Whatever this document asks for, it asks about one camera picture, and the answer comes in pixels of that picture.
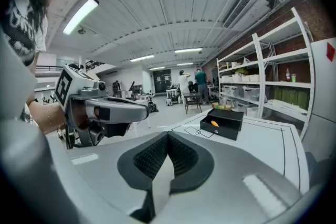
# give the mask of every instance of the air vent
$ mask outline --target air vent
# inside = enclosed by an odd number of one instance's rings
[[[233,23],[242,14],[250,2],[251,0],[237,0],[228,12],[228,15],[224,18],[223,27],[229,28],[230,26],[233,26]]]

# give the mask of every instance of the person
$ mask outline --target person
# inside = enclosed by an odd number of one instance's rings
[[[197,73],[195,75],[195,80],[198,84],[198,92],[201,94],[201,98],[199,99],[199,103],[203,103],[203,96],[205,99],[205,104],[209,104],[209,92],[208,87],[206,85],[207,77],[206,74],[201,71],[200,69],[197,70]]]
[[[187,78],[190,77],[190,74],[185,73],[183,70],[180,71],[180,76],[179,76],[179,83],[180,83],[180,91],[181,91],[181,96],[182,96],[182,103],[185,107],[185,98],[184,94],[185,93],[190,93],[189,92],[189,87],[188,87],[188,80]]]
[[[11,0],[0,23],[6,44],[18,55],[22,63],[34,74],[40,51],[46,51],[47,7],[50,0]],[[84,106],[74,108],[76,123],[86,121]],[[46,133],[65,123],[63,110],[58,103],[42,105],[32,94],[23,105],[20,119],[37,125]]]
[[[112,85],[113,97],[119,97],[118,92],[121,91],[119,81],[116,80]]]

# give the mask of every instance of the ceiling light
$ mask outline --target ceiling light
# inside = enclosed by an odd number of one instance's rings
[[[145,59],[149,59],[149,58],[154,58],[154,55],[148,55],[148,56],[145,56],[145,57],[136,58],[136,59],[131,60],[131,62],[141,61],[141,60],[145,60]]]
[[[184,50],[176,50],[175,53],[179,54],[180,52],[192,52],[192,51],[201,51],[202,48],[196,48],[196,49],[184,49]]]
[[[179,63],[179,64],[177,64],[177,66],[188,66],[188,65],[193,65],[193,62]]]
[[[164,69],[164,67],[155,67],[155,68],[150,68],[150,70],[159,70],[159,69]]]
[[[98,6],[98,0],[87,0],[84,5],[75,13],[64,28],[63,33],[70,35],[75,27],[94,9]]]

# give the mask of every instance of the white shirt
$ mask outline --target white shirt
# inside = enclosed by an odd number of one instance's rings
[[[181,76],[179,76],[179,83],[180,83],[180,89],[186,89],[186,88],[188,88],[187,75],[181,75]]]

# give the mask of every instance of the floor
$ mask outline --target floor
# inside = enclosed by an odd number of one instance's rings
[[[150,114],[151,128],[148,128],[147,121],[144,120],[137,124],[138,136],[151,134],[154,132],[160,132],[164,126],[175,124],[179,121],[188,119],[201,112],[196,105],[190,105],[188,108],[188,114],[185,113],[183,104],[174,104],[173,106],[166,106],[166,96],[159,96],[153,99],[153,102],[157,105],[159,112]],[[206,111],[211,108],[211,105],[201,105],[202,111]],[[133,126],[124,137],[116,136],[112,138],[103,138],[99,145],[115,143],[118,141],[128,140],[135,138],[136,134]],[[161,169],[153,180],[153,199],[155,212],[158,214],[164,205],[169,200],[170,181],[174,179],[173,163],[166,158]]]

